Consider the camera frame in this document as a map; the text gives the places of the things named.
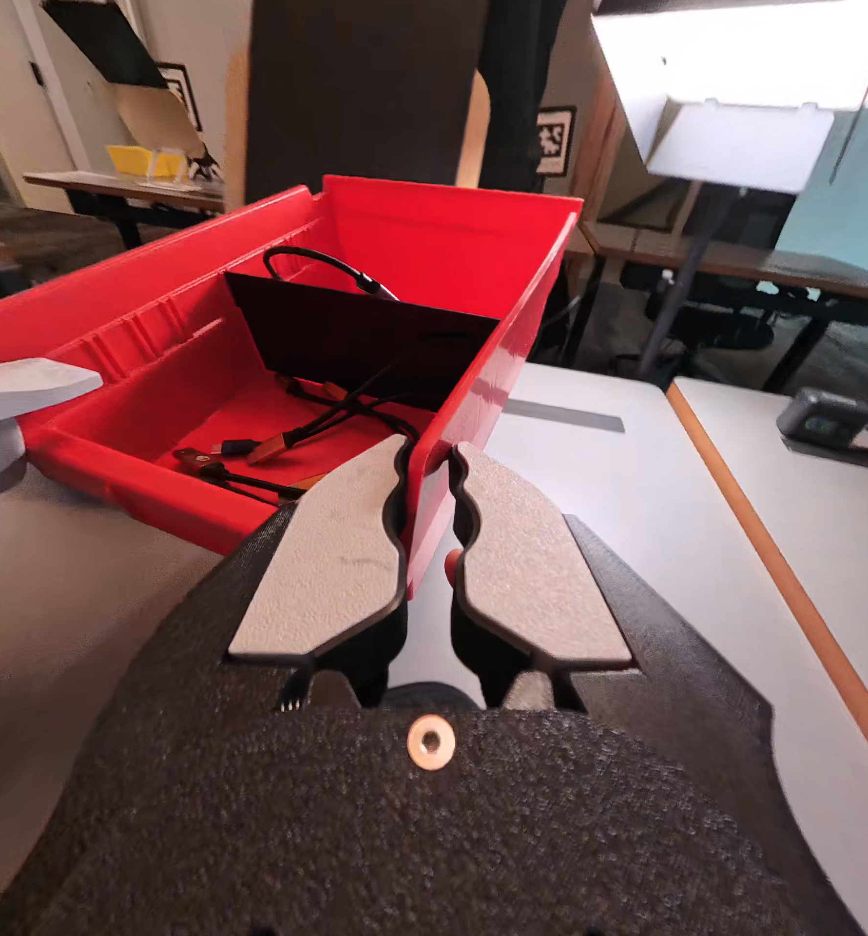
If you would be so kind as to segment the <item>tilted black flag panel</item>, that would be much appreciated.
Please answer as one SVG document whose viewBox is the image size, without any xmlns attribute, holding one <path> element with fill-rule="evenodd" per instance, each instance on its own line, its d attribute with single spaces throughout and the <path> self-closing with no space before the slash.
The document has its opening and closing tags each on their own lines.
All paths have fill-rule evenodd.
<svg viewBox="0 0 868 936">
<path fill-rule="evenodd" d="M 184 181 L 221 182 L 217 160 L 168 89 L 156 61 L 115 2 L 42 3 L 43 12 L 105 81 L 133 142 L 156 151 L 180 150 L 190 160 Z"/>
</svg>

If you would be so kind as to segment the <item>black board with wooden rim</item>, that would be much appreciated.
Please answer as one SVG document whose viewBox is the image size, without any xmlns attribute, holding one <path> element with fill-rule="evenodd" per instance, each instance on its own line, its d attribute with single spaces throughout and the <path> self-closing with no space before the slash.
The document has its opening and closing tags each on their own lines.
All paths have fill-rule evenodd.
<svg viewBox="0 0 868 936">
<path fill-rule="evenodd" d="M 330 175 L 479 187 L 489 6 L 252 2 L 226 78 L 226 211 Z"/>
</svg>

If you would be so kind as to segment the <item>studio light panel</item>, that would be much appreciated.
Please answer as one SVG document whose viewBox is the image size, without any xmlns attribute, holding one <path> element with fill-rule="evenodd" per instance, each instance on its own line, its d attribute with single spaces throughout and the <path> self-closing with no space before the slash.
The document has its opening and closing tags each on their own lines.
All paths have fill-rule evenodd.
<svg viewBox="0 0 868 936">
<path fill-rule="evenodd" d="M 797 195 L 868 108 L 868 1 L 599 2 L 592 23 L 657 177 Z"/>
</svg>

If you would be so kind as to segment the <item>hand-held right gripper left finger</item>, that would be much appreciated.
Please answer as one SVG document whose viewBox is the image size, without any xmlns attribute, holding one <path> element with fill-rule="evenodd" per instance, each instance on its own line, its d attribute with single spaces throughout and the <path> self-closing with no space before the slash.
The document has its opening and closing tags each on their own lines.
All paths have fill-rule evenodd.
<svg viewBox="0 0 868 936">
<path fill-rule="evenodd" d="M 353 683 L 387 673 L 406 636 L 400 530 L 410 450 L 404 435 L 390 435 L 297 501 L 229 657 L 334 669 Z"/>
</svg>

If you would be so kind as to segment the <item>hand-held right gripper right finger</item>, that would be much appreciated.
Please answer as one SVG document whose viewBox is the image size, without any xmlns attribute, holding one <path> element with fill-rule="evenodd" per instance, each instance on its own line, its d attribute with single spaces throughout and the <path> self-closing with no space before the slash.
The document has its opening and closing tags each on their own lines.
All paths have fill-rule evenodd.
<svg viewBox="0 0 868 936">
<path fill-rule="evenodd" d="M 571 673 L 634 665 L 627 638 L 558 506 L 473 444 L 450 454 L 451 644 L 482 689 L 525 671 L 552 685 Z"/>
</svg>

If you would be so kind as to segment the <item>wooden side table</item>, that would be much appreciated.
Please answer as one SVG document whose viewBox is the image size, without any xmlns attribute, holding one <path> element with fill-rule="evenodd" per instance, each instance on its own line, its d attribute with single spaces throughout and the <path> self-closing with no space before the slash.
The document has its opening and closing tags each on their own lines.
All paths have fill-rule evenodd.
<svg viewBox="0 0 868 936">
<path fill-rule="evenodd" d="M 226 212 L 218 186 L 82 170 L 26 172 L 22 177 L 29 184 L 66 193 L 76 215 L 112 224 L 127 250 L 143 245 L 141 226 L 184 230 Z"/>
</svg>

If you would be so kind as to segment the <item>black light stand pole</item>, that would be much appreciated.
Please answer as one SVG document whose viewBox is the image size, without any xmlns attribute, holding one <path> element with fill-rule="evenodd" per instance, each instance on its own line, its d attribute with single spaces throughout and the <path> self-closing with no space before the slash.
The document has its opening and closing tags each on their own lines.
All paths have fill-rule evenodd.
<svg viewBox="0 0 868 936">
<path fill-rule="evenodd" d="M 741 193 L 738 186 L 713 184 L 709 188 L 703 216 L 691 235 L 689 249 L 683 264 L 677 271 L 674 283 L 662 301 L 648 341 L 640 355 L 634 379 L 646 383 L 654 380 L 659 349 L 688 296 L 697 268 L 708 250 L 715 231 L 722 225 Z"/>
</svg>

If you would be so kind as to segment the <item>small framed tag sign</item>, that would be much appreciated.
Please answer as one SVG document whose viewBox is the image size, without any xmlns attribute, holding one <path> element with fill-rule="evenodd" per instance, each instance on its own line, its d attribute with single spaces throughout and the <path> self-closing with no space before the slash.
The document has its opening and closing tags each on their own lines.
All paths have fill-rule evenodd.
<svg viewBox="0 0 868 936">
<path fill-rule="evenodd" d="M 540 159 L 536 173 L 542 179 L 567 176 L 576 117 L 577 108 L 573 105 L 540 108 L 537 117 Z"/>
<path fill-rule="evenodd" d="M 187 111 L 193 128 L 203 134 L 204 127 L 194 96 L 193 85 L 187 67 L 180 63 L 156 61 L 159 73 L 168 89 L 181 101 Z"/>
</svg>

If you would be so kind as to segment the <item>black USB cable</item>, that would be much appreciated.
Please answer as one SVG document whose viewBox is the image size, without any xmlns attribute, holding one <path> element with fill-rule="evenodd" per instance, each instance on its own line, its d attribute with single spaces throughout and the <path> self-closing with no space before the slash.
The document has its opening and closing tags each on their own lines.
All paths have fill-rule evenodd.
<svg viewBox="0 0 868 936">
<path fill-rule="evenodd" d="M 349 276 L 357 288 L 368 296 L 391 301 L 400 300 L 387 287 L 383 286 L 381 282 L 370 277 L 366 273 L 358 271 L 356 268 L 352 267 L 345 261 L 331 256 L 325 252 L 300 247 L 297 245 L 274 245 L 264 251 L 264 267 L 269 275 L 277 281 L 282 281 L 281 275 L 276 271 L 273 265 L 273 259 L 278 256 L 295 256 L 303 259 L 313 260 L 318 263 L 323 263 L 324 265 L 332 267 L 333 269 Z"/>
</svg>

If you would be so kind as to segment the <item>small dark grey device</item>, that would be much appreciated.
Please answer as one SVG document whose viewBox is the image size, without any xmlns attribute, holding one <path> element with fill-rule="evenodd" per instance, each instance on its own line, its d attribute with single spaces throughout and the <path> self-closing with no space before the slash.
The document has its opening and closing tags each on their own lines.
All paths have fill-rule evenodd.
<svg viewBox="0 0 868 936">
<path fill-rule="evenodd" d="M 826 390 L 801 388 L 775 421 L 792 442 L 848 450 L 868 426 L 868 404 Z"/>
</svg>

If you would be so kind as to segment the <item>wooden desk with black legs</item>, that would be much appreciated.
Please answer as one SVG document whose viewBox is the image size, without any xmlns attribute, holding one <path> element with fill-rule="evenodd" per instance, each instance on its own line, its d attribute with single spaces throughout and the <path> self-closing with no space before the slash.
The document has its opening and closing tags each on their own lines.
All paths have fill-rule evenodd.
<svg viewBox="0 0 868 936">
<path fill-rule="evenodd" d="M 653 325 L 690 238 L 586 222 L 580 222 L 580 232 L 596 258 L 591 286 L 615 267 L 618 286 L 647 295 L 645 314 Z M 806 322 L 765 380 L 767 392 L 779 392 L 793 379 L 831 324 L 868 326 L 868 271 L 814 254 L 713 242 L 659 349 L 656 373 L 666 371 L 668 380 L 693 376 L 696 354 L 705 348 L 767 350 L 778 314 Z M 663 353 L 669 341 L 683 348 L 672 370 Z"/>
</svg>

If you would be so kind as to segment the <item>red plastic bin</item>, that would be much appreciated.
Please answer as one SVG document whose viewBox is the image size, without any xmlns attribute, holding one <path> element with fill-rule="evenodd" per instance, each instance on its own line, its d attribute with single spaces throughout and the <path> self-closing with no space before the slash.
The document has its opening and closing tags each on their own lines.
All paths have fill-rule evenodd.
<svg viewBox="0 0 868 936">
<path fill-rule="evenodd" d="M 444 462 L 482 449 L 537 336 L 577 199 L 328 176 L 0 300 L 0 363 L 42 357 L 98 371 L 103 386 L 22 415 L 42 474 L 137 521 L 226 555 L 273 507 L 188 476 L 174 454 L 226 440 L 265 442 L 325 411 L 264 367 L 226 273 L 272 278 L 275 245 L 325 252 L 399 302 L 499 321 L 439 410 L 380 411 L 419 434 L 406 470 L 402 541 L 413 594 L 449 523 Z M 295 256 L 282 281 L 363 293 L 349 276 Z"/>
</svg>

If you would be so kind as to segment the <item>black bin divider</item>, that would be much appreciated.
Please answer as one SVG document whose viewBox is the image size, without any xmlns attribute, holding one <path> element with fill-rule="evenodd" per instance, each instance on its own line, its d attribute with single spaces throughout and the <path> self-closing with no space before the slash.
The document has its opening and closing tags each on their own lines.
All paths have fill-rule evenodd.
<svg viewBox="0 0 868 936">
<path fill-rule="evenodd" d="M 316 384 L 397 396 L 435 412 L 498 326 L 495 318 L 226 273 L 264 367 Z"/>
</svg>

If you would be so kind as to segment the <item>grey tape strip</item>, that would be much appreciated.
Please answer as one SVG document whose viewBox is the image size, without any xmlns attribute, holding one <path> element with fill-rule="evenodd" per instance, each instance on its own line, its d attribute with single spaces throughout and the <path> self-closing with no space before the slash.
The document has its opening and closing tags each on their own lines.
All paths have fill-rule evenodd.
<svg viewBox="0 0 868 936">
<path fill-rule="evenodd" d="M 514 415 L 587 429 L 599 429 L 623 434 L 623 420 L 615 415 L 583 411 L 557 405 L 510 399 L 503 408 L 504 415 Z"/>
</svg>

